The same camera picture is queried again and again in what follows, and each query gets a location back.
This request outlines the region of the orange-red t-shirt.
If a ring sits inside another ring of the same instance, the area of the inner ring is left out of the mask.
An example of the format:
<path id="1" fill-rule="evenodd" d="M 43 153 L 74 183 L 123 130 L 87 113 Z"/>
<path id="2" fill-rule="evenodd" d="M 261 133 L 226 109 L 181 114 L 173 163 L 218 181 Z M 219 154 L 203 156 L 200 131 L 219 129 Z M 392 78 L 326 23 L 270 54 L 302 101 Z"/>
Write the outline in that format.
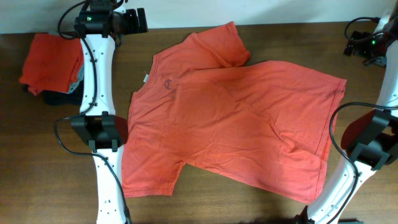
<path id="1" fill-rule="evenodd" d="M 171 195 L 186 164 L 302 203 L 321 194 L 346 80 L 250 56 L 233 22 L 154 55 L 129 108 L 127 197 Z"/>

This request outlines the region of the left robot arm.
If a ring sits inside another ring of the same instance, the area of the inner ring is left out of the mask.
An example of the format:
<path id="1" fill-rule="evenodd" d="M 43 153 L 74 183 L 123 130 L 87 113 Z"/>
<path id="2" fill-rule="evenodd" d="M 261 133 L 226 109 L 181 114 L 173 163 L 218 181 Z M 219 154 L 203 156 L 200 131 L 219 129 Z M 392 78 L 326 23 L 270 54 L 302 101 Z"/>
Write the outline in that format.
<path id="1" fill-rule="evenodd" d="M 121 161 L 128 139 L 127 121 L 117 116 L 111 67 L 115 38 L 148 31 L 143 8 L 92 7 L 81 11 L 76 29 L 83 50 L 83 99 L 71 126 L 88 146 L 96 166 L 97 223 L 130 223 L 122 187 Z"/>

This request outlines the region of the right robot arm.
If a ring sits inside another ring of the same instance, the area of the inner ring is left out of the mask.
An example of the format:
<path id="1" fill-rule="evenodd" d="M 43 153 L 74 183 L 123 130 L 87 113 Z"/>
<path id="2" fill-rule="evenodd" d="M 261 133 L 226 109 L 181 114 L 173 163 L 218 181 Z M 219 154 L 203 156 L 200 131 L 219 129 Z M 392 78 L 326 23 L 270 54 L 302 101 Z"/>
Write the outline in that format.
<path id="1" fill-rule="evenodd" d="M 371 111 L 352 122 L 341 142 L 332 142 L 341 160 L 320 196 L 296 215 L 292 223 L 340 223 L 340 216 L 366 180 L 397 160 L 397 9 L 382 17 L 372 33 L 347 35 L 345 54 L 362 53 L 366 64 L 381 59 L 386 66 L 376 104 L 360 102 Z"/>

